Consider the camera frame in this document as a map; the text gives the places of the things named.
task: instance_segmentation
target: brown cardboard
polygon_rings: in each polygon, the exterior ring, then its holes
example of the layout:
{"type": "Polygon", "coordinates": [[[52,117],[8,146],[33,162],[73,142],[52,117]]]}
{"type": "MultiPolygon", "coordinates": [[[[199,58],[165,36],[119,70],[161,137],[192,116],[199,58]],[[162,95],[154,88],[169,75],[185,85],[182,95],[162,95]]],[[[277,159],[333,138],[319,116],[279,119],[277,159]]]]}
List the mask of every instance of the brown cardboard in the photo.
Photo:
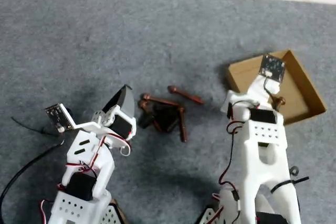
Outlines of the brown cardboard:
{"type": "MultiPolygon", "coordinates": [[[[322,97],[293,52],[286,50],[270,54],[282,59],[286,64],[284,79],[277,94],[286,99],[286,104],[279,111],[284,116],[285,125],[312,118],[327,111],[322,97]]],[[[247,91],[258,75],[262,58],[258,56],[229,66],[227,80],[232,90],[247,91]]]]}

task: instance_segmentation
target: wire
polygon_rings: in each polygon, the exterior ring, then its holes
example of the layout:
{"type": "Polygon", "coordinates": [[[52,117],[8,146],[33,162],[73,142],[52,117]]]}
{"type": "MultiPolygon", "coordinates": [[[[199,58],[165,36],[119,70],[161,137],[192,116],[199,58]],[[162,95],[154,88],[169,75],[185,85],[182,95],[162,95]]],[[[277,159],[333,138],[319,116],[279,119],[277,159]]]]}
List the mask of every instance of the wire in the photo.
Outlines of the wire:
{"type": "Polygon", "coordinates": [[[219,196],[219,194],[212,194],[212,198],[217,200],[217,201],[221,200],[221,197],[219,196]]]}
{"type": "Polygon", "coordinates": [[[40,214],[41,214],[41,218],[42,218],[42,224],[47,224],[47,217],[46,217],[46,214],[44,213],[44,210],[43,210],[43,204],[44,204],[45,201],[47,201],[49,203],[54,203],[53,201],[47,200],[47,199],[43,199],[43,200],[40,201],[39,209],[40,209],[40,214]]]}
{"type": "Polygon", "coordinates": [[[241,123],[241,124],[244,124],[245,122],[244,122],[244,121],[236,121],[236,120],[233,120],[233,121],[229,122],[229,123],[227,124],[227,126],[226,126],[226,132],[227,132],[228,134],[230,134],[230,135],[233,134],[233,131],[229,131],[229,127],[230,127],[231,125],[235,124],[235,123],[241,123]]]}
{"type": "Polygon", "coordinates": [[[240,216],[240,211],[238,211],[238,214],[237,214],[236,219],[234,219],[234,220],[231,222],[231,224],[235,223],[235,222],[238,220],[239,216],[240,216]]]}
{"type": "Polygon", "coordinates": [[[53,152],[55,149],[57,149],[58,147],[61,147],[64,143],[64,140],[59,143],[56,144],[54,146],[52,146],[51,148],[49,148],[48,150],[46,150],[45,152],[41,153],[40,155],[38,155],[37,157],[35,157],[32,161],[30,161],[28,164],[26,164],[24,167],[21,168],[21,170],[19,170],[14,177],[9,181],[9,183],[5,186],[5,189],[2,191],[1,196],[0,196],[0,224],[4,224],[4,220],[2,217],[2,204],[4,201],[4,198],[6,196],[6,194],[8,193],[9,189],[11,188],[11,186],[14,184],[14,182],[18,179],[18,177],[20,175],[22,175],[22,173],[24,173],[29,167],[31,167],[32,165],[34,165],[37,161],[39,161],[40,159],[42,159],[43,157],[47,156],[48,154],[50,154],[51,152],[53,152]]]}
{"type": "Polygon", "coordinates": [[[275,106],[276,106],[276,98],[274,97],[274,95],[266,88],[266,84],[268,81],[268,77],[266,77],[265,81],[264,81],[264,90],[266,91],[266,93],[269,95],[269,97],[271,97],[272,99],[272,108],[275,110],[275,106]]]}
{"type": "Polygon", "coordinates": [[[242,128],[242,126],[237,126],[237,127],[235,127],[235,128],[231,131],[231,133],[230,133],[230,134],[232,135],[231,150],[230,150],[230,160],[229,160],[229,163],[228,163],[226,169],[223,171],[223,173],[222,173],[222,174],[220,175],[220,177],[219,177],[218,183],[219,183],[220,185],[223,185],[223,183],[224,183],[224,182],[222,182],[223,177],[225,176],[225,174],[227,173],[227,171],[228,171],[229,168],[230,168],[230,165],[231,165],[231,162],[232,162],[232,153],[233,153],[233,145],[234,145],[235,134],[236,134],[237,129],[239,129],[239,128],[242,128]]]}
{"type": "Polygon", "coordinates": [[[80,172],[82,172],[82,173],[86,173],[86,172],[92,171],[92,173],[95,176],[95,178],[98,177],[96,171],[93,168],[90,168],[87,164],[85,164],[82,161],[81,161],[81,164],[67,163],[65,166],[77,167],[77,168],[79,168],[80,172]]]}
{"type": "Polygon", "coordinates": [[[120,148],[120,153],[121,155],[123,155],[124,157],[128,157],[131,154],[131,150],[132,150],[132,146],[129,142],[127,142],[125,139],[123,139],[121,136],[118,136],[116,134],[113,133],[107,133],[108,135],[114,136],[120,140],[122,140],[124,143],[126,143],[126,146],[128,147],[128,152],[125,154],[122,152],[122,148],[120,148]]]}
{"type": "Polygon", "coordinates": [[[221,214],[221,212],[223,211],[223,209],[224,209],[224,207],[221,206],[221,207],[215,212],[215,214],[212,216],[212,218],[206,222],[206,224],[210,224],[210,223],[212,223],[212,222],[213,222],[213,221],[214,221],[214,220],[221,214]]]}
{"type": "Polygon", "coordinates": [[[240,101],[234,102],[234,103],[232,104],[232,107],[231,107],[231,109],[232,109],[231,119],[232,119],[232,120],[234,120],[234,117],[233,117],[233,107],[234,107],[234,105],[236,105],[236,104],[238,104],[238,103],[241,103],[241,102],[247,102],[247,103],[249,103],[250,105],[252,105],[253,107],[255,107],[256,109],[260,106],[260,103],[254,104],[253,102],[248,101],[248,100],[240,100],[240,101]]]}
{"type": "Polygon", "coordinates": [[[11,118],[14,122],[16,122],[18,125],[22,126],[23,128],[26,128],[26,129],[28,129],[28,130],[30,130],[30,131],[35,131],[35,132],[40,133],[40,134],[42,134],[42,135],[58,137],[58,135],[55,135],[55,134],[51,134],[51,133],[45,132],[45,131],[44,131],[44,127],[42,127],[41,130],[37,130],[37,129],[31,128],[31,127],[29,127],[29,126],[27,126],[27,125],[24,125],[23,123],[19,122],[18,120],[16,120],[16,119],[15,119],[14,117],[12,117],[12,116],[11,116],[10,118],[11,118]]]}

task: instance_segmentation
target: gray carpet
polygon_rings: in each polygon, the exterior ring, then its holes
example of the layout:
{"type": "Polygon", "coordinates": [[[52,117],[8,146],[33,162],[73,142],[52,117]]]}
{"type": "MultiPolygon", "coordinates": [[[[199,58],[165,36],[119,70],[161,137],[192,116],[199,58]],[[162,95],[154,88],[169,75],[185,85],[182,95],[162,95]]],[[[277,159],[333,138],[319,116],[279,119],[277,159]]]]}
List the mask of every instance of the gray carpet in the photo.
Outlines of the gray carpet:
{"type": "MultiPolygon", "coordinates": [[[[336,218],[336,6],[268,0],[0,0],[1,182],[58,140],[15,124],[52,130],[43,108],[63,102],[89,120],[127,83],[135,97],[175,98],[175,84],[206,101],[184,101],[190,141],[179,132],[138,129],[133,152],[113,151],[108,189],[136,224],[193,223],[219,190],[229,158],[227,119],[219,108],[228,63],[293,49],[324,97],[327,113],[287,127],[288,159],[308,182],[297,185],[302,223],[336,218]]],[[[40,223],[37,202],[54,199],[64,172],[62,149],[11,188],[6,224],[40,223]]],[[[227,178],[239,180],[239,150],[227,178]]]]}

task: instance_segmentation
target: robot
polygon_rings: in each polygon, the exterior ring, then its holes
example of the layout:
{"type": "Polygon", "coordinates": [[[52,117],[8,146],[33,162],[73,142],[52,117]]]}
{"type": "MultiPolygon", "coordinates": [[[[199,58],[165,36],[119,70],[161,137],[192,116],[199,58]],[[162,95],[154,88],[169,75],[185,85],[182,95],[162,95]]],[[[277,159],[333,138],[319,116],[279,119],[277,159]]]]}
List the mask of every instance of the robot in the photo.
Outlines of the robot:
{"type": "Polygon", "coordinates": [[[46,113],[60,133],[80,129],[67,153],[66,171],[48,223],[123,224],[106,186],[114,170],[110,149],[119,148],[128,156],[129,141],[137,132],[131,88],[121,88],[87,123],[76,124],[63,104],[46,108],[46,113]]]}
{"type": "Polygon", "coordinates": [[[221,111],[229,118],[227,130],[233,127],[228,130],[233,138],[232,147],[235,142],[241,150],[243,179],[239,189],[231,182],[222,181],[229,162],[219,183],[230,188],[223,187],[219,194],[213,194],[218,210],[207,208],[199,224],[301,224],[294,184],[309,178],[290,178],[284,117],[278,112],[285,100],[274,96],[280,91],[284,73],[285,63],[267,54],[246,93],[229,90],[221,111]],[[260,185],[270,189],[279,203],[280,214],[275,214],[267,199],[258,194],[260,185]]]}

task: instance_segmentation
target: red wire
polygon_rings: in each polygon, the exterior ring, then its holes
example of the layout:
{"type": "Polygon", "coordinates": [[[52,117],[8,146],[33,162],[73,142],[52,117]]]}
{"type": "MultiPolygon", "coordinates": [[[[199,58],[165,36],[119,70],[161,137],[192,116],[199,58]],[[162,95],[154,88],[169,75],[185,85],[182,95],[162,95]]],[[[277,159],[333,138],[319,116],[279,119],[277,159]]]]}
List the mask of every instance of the red wire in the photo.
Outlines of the red wire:
{"type": "Polygon", "coordinates": [[[221,207],[215,212],[215,214],[212,216],[212,218],[211,218],[210,220],[207,221],[206,224],[210,224],[211,222],[213,222],[213,221],[218,217],[218,215],[221,214],[221,212],[223,211],[223,209],[224,209],[224,207],[221,206],[221,207]]]}
{"type": "Polygon", "coordinates": [[[93,168],[93,165],[95,164],[95,161],[96,161],[96,159],[97,159],[97,157],[98,157],[99,149],[100,149],[100,147],[104,144],[104,142],[105,142],[105,138],[106,138],[106,136],[104,136],[104,137],[101,139],[101,143],[100,143],[100,145],[99,145],[99,147],[98,147],[98,150],[97,150],[97,152],[96,152],[94,158],[93,158],[92,161],[91,161],[91,165],[90,165],[90,168],[89,168],[89,169],[92,169],[92,168],[93,168]]]}

